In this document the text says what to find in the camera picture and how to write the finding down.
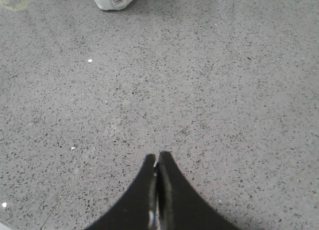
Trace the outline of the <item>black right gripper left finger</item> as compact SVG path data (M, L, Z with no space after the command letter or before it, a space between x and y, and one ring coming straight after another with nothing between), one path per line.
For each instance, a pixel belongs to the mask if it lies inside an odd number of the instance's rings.
M126 192L88 230L155 230L157 210L156 156L146 155Z

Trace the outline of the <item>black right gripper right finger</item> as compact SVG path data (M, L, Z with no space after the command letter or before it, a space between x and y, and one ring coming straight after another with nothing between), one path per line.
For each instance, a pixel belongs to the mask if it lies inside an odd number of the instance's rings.
M169 152L157 163L159 224L162 230L237 230L194 190Z

